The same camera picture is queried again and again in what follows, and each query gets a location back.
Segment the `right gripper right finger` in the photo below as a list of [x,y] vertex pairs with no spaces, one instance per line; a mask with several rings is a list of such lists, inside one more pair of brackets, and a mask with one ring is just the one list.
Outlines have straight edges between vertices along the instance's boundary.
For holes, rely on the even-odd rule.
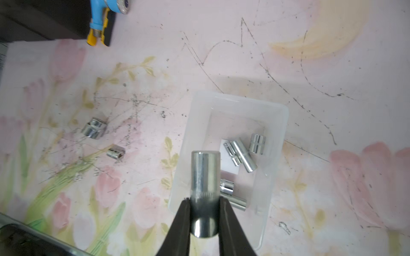
[[256,256],[230,202],[220,197],[218,239],[220,256]]

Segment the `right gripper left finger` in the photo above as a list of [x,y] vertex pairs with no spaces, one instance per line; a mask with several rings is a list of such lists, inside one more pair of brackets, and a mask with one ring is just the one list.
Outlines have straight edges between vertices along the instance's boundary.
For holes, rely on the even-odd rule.
[[185,198],[175,215],[157,256],[189,256],[191,233],[190,199]]

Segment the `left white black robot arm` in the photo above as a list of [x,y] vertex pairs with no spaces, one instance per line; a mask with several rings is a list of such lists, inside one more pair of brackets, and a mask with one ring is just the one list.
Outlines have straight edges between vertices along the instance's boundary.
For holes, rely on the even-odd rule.
[[1,256],[71,256],[63,248],[42,240],[16,225],[1,228]]

